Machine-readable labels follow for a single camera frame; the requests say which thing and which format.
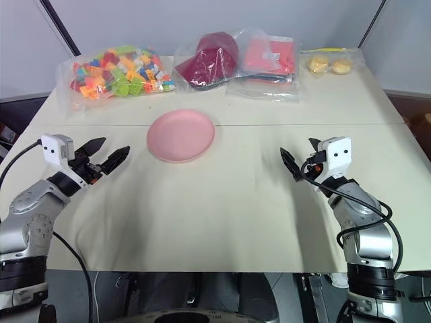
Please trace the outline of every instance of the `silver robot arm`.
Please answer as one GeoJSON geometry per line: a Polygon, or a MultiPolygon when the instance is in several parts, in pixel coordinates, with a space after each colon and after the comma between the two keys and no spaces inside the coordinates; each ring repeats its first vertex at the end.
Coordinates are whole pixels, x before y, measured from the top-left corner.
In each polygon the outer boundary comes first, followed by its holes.
{"type": "Polygon", "coordinates": [[[0,223],[0,319],[7,322],[54,322],[55,309],[42,301],[48,297],[44,279],[54,221],[79,189],[111,173],[129,153],[116,150],[103,164],[90,163],[105,138],[93,139],[73,150],[63,135],[43,135],[44,158],[58,172],[40,180],[14,198],[9,215],[0,223]]]}
{"type": "Polygon", "coordinates": [[[329,198],[328,203],[341,229],[351,229],[351,232],[342,235],[343,243],[340,243],[347,262],[349,291],[339,322],[403,323],[401,303],[395,290],[393,241],[389,230],[383,223],[355,230],[379,221],[380,215],[356,201],[331,192],[345,193],[380,211],[378,200],[355,180],[344,177],[352,162],[351,139],[310,139],[310,142],[316,153],[301,168],[292,155],[282,148],[281,157],[296,181],[307,180],[329,198]]]}

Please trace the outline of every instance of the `red fabric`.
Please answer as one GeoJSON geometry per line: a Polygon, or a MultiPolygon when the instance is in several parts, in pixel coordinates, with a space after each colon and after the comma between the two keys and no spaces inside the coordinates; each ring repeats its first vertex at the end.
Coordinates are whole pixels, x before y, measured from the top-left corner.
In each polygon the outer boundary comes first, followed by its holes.
{"type": "Polygon", "coordinates": [[[206,34],[196,55],[175,69],[193,87],[205,87],[233,76],[238,64],[238,45],[225,32],[206,34]]]}

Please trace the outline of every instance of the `plastic bag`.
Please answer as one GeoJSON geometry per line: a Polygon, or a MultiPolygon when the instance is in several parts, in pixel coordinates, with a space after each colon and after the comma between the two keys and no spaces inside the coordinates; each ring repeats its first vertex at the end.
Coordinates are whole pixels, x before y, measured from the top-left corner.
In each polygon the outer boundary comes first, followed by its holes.
{"type": "Polygon", "coordinates": [[[306,69],[315,76],[327,72],[343,75],[365,66],[359,48],[320,48],[305,50],[302,55],[306,69]]]}
{"type": "MultiPolygon", "coordinates": [[[[231,81],[226,94],[269,101],[299,100],[299,46],[289,37],[268,36],[267,40],[271,46],[271,55],[279,67],[231,81]]],[[[253,47],[249,54],[255,57],[253,47]]],[[[253,67],[254,64],[247,65],[248,70],[253,70],[253,67]]]]}
{"type": "Polygon", "coordinates": [[[57,67],[61,105],[73,110],[100,105],[111,97],[172,91],[174,82],[151,49],[121,46],[96,55],[80,55],[57,67]]]}
{"type": "Polygon", "coordinates": [[[259,29],[246,28],[231,34],[205,34],[191,44],[180,46],[175,52],[172,75],[180,90],[207,90],[235,77],[278,67],[271,56],[267,35],[259,29]],[[250,59],[250,45],[255,42],[262,65],[253,70],[243,69],[250,59]]]}

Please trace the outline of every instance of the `green toy block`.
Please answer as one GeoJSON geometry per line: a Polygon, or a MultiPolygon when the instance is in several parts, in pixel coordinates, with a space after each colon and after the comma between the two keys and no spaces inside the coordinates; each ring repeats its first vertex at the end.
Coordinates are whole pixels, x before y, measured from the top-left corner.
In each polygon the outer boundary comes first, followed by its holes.
{"type": "Polygon", "coordinates": [[[112,92],[116,96],[128,96],[129,95],[129,81],[125,77],[120,77],[115,80],[112,85],[112,92]]]}
{"type": "Polygon", "coordinates": [[[117,52],[118,55],[123,55],[128,52],[135,52],[135,50],[136,50],[136,47],[134,47],[133,45],[126,45],[126,46],[120,46],[115,48],[115,51],[117,52]]]}
{"type": "Polygon", "coordinates": [[[122,77],[125,77],[125,74],[123,73],[123,71],[121,71],[121,69],[119,67],[116,67],[115,69],[113,69],[111,72],[112,76],[115,79],[120,79],[122,77]]]}
{"type": "Polygon", "coordinates": [[[129,84],[122,84],[120,86],[113,86],[112,92],[116,96],[128,96],[129,95],[129,84]]]}
{"type": "Polygon", "coordinates": [[[141,93],[141,90],[142,90],[142,82],[141,82],[140,79],[134,77],[132,79],[132,82],[130,83],[129,87],[130,87],[129,93],[132,96],[138,96],[139,93],[141,93]]]}

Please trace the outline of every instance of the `yellow bread roll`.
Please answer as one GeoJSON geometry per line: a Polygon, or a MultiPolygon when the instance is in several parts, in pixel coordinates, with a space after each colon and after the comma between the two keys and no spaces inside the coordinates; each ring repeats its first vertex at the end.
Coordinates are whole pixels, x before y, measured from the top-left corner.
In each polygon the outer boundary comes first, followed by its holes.
{"type": "Polygon", "coordinates": [[[325,55],[315,55],[308,61],[308,69],[311,73],[326,73],[329,59],[325,55]]]}
{"type": "Polygon", "coordinates": [[[332,62],[331,70],[336,74],[347,74],[352,70],[352,62],[348,59],[337,59],[332,62]]]}

